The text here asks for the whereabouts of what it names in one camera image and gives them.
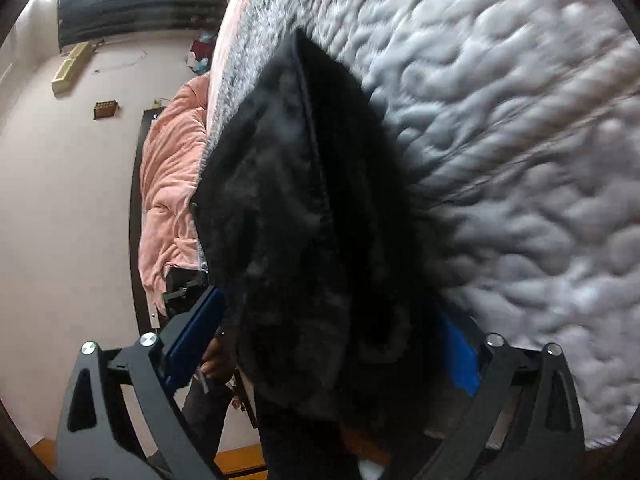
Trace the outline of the left hand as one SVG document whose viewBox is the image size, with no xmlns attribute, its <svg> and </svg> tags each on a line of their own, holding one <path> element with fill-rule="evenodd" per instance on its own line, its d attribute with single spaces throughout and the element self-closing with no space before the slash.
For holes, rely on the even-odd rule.
<svg viewBox="0 0 640 480">
<path fill-rule="evenodd" d="M 224 343 L 215 337 L 207 346 L 200 366 L 200 372 L 207 380 L 228 382 L 236 369 L 235 362 Z"/>
</svg>

